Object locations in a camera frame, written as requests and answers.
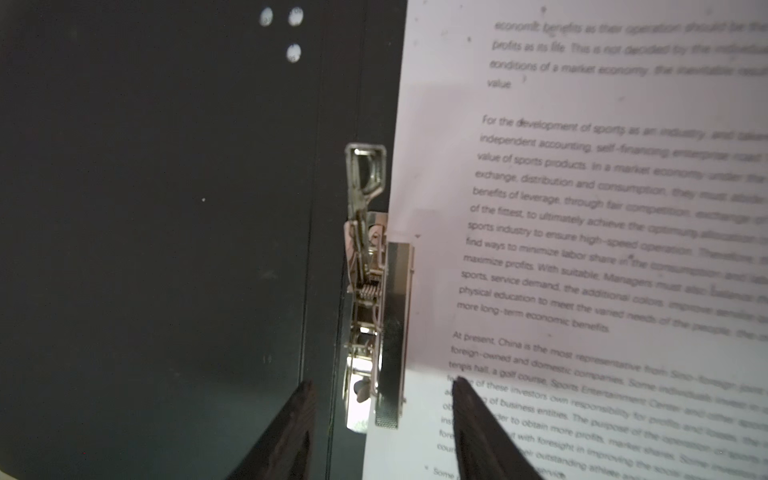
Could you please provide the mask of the printed paper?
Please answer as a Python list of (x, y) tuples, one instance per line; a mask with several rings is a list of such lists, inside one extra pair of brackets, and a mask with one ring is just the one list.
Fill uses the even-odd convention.
[(766, 477), (765, 2), (410, 2), (389, 209), (365, 478), (457, 477), (460, 376), (548, 479)]

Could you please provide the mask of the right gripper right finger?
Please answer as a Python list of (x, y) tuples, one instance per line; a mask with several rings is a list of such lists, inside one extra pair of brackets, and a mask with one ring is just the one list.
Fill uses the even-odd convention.
[(463, 480), (542, 480), (467, 379), (452, 383), (458, 473)]

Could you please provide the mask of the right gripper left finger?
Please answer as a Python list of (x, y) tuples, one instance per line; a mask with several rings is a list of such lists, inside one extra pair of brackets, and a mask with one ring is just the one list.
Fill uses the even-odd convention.
[(308, 479), (316, 400), (313, 383), (309, 380), (302, 381), (245, 458), (226, 479)]

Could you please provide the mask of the black file folder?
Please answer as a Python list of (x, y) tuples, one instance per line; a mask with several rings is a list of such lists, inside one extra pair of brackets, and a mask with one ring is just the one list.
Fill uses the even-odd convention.
[(344, 148), (391, 145), (402, 1), (1, 5), (1, 467), (221, 479), (297, 384), (343, 424)]

